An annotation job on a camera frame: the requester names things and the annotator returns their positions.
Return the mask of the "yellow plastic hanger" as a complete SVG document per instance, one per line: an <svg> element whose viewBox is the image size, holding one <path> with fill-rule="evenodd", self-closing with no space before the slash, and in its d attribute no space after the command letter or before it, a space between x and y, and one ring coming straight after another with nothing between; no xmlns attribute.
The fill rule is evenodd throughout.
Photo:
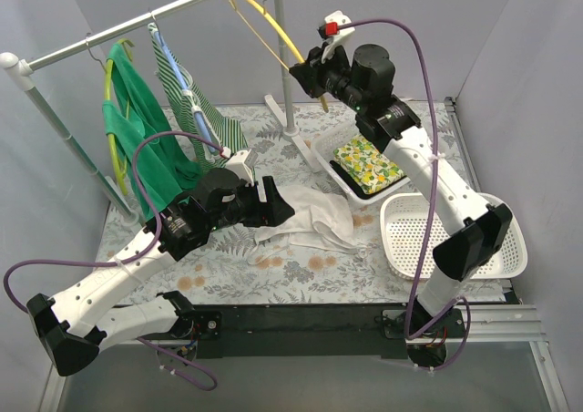
<svg viewBox="0 0 583 412"><path fill-rule="evenodd" d="M255 11L257 11L260 15L262 15L263 19L271 26L277 36L281 39L283 45L287 47L291 54L293 55L294 59L296 60L297 64L303 63L304 58L297 48L297 46L293 43L292 39L288 36L285 32L283 27L275 20L275 18L266 10L263 5L260 5L255 0L242 0L249 6L251 6ZM278 60L278 62L283 66L283 68L288 71L289 66L287 66L283 59L282 54L276 54L274 50L269 46L269 44L261 37L261 35L257 32L257 30L251 25L248 19L241 13L236 0L228 0L230 3L231 8L233 11L239 16L242 22L251 30L251 32L260 40L260 42L268 49L268 51Z"/></svg>

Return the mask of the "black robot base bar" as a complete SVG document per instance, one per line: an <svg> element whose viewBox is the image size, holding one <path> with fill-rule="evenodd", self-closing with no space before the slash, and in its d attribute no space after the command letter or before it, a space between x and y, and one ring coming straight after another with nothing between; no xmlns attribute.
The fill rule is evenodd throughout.
<svg viewBox="0 0 583 412"><path fill-rule="evenodd" d="M379 356L413 349L388 320L399 304L195 305L183 321L198 357Z"/></svg>

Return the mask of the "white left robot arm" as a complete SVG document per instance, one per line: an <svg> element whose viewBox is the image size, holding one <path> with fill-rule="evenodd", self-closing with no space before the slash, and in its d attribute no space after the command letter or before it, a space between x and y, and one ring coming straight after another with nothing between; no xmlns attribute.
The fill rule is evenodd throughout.
<svg viewBox="0 0 583 412"><path fill-rule="evenodd" d="M26 304L36 335L61 376L71 376L113 345L150 334L187 337L204 323L178 291L145 304L119 306L152 275L207 244L219 229L277 227L295 211L274 179L248 183L233 171L214 169L196 188L179 194L120 251L113 266L98 268L53 296L37 294Z"/></svg>

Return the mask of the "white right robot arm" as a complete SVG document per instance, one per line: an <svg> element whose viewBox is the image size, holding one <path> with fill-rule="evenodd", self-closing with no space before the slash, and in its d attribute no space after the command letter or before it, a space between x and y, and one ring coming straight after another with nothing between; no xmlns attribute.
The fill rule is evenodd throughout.
<svg viewBox="0 0 583 412"><path fill-rule="evenodd" d="M329 93L355 113L360 133L394 163L429 203L448 237L433 249L435 267L422 290L413 289L405 315L408 336L433 336L464 284L496 254L513 219L504 204L476 193L436 150L421 120L393 93L395 66L381 46L359 46L352 58L343 47L331 58L315 47L291 75L311 98Z"/></svg>

